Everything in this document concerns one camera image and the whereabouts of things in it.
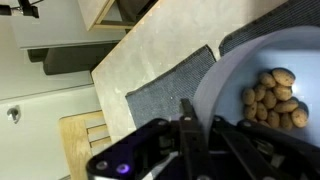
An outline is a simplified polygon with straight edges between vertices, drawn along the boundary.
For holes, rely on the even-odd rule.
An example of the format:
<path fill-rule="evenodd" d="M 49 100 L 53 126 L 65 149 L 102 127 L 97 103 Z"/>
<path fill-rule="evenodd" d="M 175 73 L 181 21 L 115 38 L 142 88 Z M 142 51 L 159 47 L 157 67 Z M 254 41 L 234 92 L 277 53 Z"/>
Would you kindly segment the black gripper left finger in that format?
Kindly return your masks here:
<path fill-rule="evenodd" d="M 188 99 L 181 100 L 182 117 L 180 126 L 180 147 L 184 157 L 188 180 L 212 180 L 211 158 L 207 144 Z"/>

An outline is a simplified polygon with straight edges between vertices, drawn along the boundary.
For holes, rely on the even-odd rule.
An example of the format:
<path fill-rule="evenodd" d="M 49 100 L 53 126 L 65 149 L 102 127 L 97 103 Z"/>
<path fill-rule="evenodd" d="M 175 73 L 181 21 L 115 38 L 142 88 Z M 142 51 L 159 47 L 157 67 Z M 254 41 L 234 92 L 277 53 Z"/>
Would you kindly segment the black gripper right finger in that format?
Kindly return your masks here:
<path fill-rule="evenodd" d="M 320 149 L 250 120 L 236 126 L 215 116 L 211 139 L 222 142 L 252 180 L 320 180 Z"/>

